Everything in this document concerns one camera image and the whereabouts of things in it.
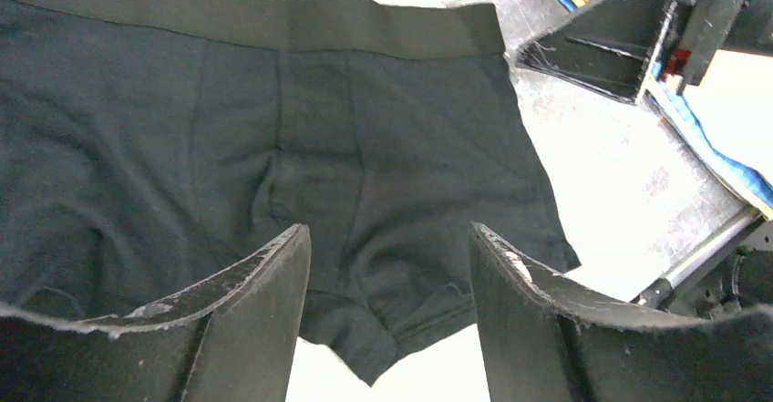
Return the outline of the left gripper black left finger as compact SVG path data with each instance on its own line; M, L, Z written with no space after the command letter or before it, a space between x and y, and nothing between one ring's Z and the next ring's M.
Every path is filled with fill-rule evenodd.
M1 309L4 401L282 401L311 257L296 224L132 313L68 321Z

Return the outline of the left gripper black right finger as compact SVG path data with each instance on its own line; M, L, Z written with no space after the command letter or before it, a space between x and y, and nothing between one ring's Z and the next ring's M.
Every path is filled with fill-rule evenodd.
M470 281L494 401L769 401L772 309L706 320L622 302L481 223Z

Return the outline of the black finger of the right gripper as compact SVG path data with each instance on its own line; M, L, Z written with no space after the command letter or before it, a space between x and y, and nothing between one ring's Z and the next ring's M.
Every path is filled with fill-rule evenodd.
M592 0L522 44L517 67L633 104L662 46L672 0Z

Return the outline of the black underwear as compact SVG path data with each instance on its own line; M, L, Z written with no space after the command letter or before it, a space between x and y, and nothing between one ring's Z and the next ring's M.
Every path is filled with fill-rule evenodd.
M474 322L467 231L579 265L497 12L1 0L1 298L123 314L302 223L301 337L367 384Z

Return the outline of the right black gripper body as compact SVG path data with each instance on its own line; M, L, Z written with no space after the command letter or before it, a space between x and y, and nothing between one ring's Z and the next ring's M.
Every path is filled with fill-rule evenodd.
M674 0L660 80L698 86L720 50L772 56L772 0Z

